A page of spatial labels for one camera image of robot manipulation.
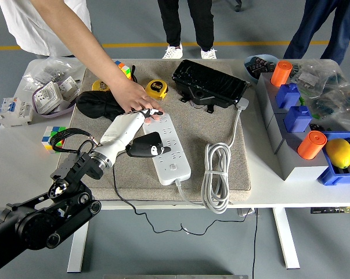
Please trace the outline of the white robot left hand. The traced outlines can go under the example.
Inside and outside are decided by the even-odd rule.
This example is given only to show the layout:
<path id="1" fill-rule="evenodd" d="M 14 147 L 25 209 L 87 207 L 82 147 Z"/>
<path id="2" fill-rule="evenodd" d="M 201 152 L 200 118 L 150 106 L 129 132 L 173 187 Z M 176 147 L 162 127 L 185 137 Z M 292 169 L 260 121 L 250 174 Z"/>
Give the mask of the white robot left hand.
<path id="1" fill-rule="evenodd" d="M 135 158 L 153 158 L 169 152 L 171 148 L 163 145 L 158 132 L 134 138 L 145 119 L 152 115 L 162 115 L 162 112 L 156 109 L 143 109 L 117 116 L 103 134 L 100 146 L 91 152 L 91 158 L 105 169 L 115 164 L 121 151 Z"/>

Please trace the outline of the person's left hand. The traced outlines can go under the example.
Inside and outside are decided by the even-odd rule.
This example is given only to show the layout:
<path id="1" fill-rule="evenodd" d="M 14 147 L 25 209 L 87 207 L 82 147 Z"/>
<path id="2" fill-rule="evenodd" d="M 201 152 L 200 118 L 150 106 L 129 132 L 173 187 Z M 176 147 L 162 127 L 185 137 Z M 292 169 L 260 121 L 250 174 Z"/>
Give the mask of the person's left hand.
<path id="1" fill-rule="evenodd" d="M 157 101 L 148 96 L 144 88 L 128 80 L 125 76 L 108 82 L 108 86 L 117 103 L 125 110 L 132 112 L 142 109 L 156 109 L 164 113 L 164 109 Z"/>

